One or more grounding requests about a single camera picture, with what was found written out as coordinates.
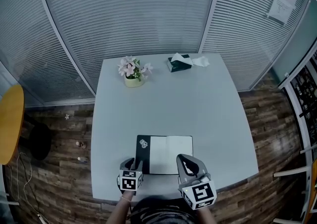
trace round wooden table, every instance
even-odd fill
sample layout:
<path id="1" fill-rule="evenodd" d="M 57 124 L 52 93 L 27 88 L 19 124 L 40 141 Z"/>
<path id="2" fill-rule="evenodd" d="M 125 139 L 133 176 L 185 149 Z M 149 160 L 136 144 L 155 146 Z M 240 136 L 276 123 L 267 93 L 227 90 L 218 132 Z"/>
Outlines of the round wooden table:
<path id="1" fill-rule="evenodd" d="M 20 85 L 12 86 L 0 101 L 0 164 L 12 159 L 19 141 L 24 113 L 24 94 Z"/>

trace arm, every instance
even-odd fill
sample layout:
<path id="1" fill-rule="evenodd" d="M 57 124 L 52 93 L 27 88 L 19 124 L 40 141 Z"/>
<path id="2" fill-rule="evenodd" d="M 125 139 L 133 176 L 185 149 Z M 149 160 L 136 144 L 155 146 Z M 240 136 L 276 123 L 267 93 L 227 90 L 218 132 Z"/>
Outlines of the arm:
<path id="1" fill-rule="evenodd" d="M 111 213 L 106 224 L 125 224 L 127 219 L 127 214 L 130 207 L 130 202 L 132 200 L 134 191 L 125 191 L 122 194 L 122 197 L 125 199 L 120 199 L 118 204 L 115 206 L 113 212 Z"/>
<path id="2" fill-rule="evenodd" d="M 210 210 L 208 207 L 203 207 L 196 210 L 196 214 L 201 224 L 216 224 L 217 222 L 214 220 Z"/>

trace wooden floor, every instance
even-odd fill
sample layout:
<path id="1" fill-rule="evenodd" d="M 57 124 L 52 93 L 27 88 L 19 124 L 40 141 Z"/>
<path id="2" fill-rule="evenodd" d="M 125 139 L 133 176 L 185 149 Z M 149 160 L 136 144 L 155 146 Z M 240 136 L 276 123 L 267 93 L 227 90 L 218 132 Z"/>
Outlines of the wooden floor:
<path id="1" fill-rule="evenodd" d="M 298 182 L 297 176 L 273 178 L 272 174 L 298 159 L 300 138 L 287 98 L 283 92 L 274 89 L 270 76 L 255 91 L 241 93 L 240 97 L 252 132 L 260 172 L 218 191 L 211 211 L 218 223 L 271 223 L 298 190 L 294 186 Z M 93 109 L 93 105 L 86 105 L 27 111 L 53 132 L 49 156 L 42 162 L 32 160 L 30 182 L 39 201 L 39 209 L 51 224 L 105 223 L 114 208 L 115 202 L 92 197 L 90 163 L 77 161 L 78 156 L 90 157 Z M 76 147 L 77 140 L 86 142 L 87 149 Z M 9 164 L 13 172 L 10 194 L 14 198 L 18 196 L 17 156 L 18 152 Z M 29 177 L 28 159 L 24 155 L 21 157 Z M 8 166 L 5 173 L 10 190 Z M 18 175 L 20 206 L 13 207 L 15 216 L 26 224 L 39 223 L 36 212 L 27 204 L 23 193 L 25 177 L 21 162 Z M 30 188 L 26 186 L 25 190 L 29 202 L 38 211 Z"/>

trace dark green tissue box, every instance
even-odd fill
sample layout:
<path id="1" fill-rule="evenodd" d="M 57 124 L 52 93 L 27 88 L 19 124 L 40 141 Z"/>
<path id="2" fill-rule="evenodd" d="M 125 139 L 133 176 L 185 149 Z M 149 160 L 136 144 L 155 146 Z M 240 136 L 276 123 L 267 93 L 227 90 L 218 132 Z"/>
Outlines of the dark green tissue box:
<path id="1" fill-rule="evenodd" d="M 183 58 L 188 58 L 189 55 L 182 55 Z M 190 64 L 183 63 L 181 61 L 171 62 L 172 58 L 169 57 L 167 60 L 167 66 L 171 72 L 182 71 L 186 69 L 190 69 L 192 66 Z"/>

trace white tissue paper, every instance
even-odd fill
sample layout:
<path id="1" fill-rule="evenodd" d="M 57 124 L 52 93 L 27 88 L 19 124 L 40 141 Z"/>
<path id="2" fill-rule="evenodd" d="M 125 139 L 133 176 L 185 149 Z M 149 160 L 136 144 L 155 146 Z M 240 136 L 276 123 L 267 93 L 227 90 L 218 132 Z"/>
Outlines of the white tissue paper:
<path id="1" fill-rule="evenodd" d="M 202 66 L 202 67 L 206 67 L 206 66 L 210 65 L 208 58 L 206 58 L 205 56 L 190 59 L 189 57 L 183 58 L 179 53 L 175 53 L 175 55 L 172 57 L 171 62 L 174 62 L 176 60 L 181 61 L 181 62 L 186 63 L 186 64 L 197 65 L 197 66 Z"/>

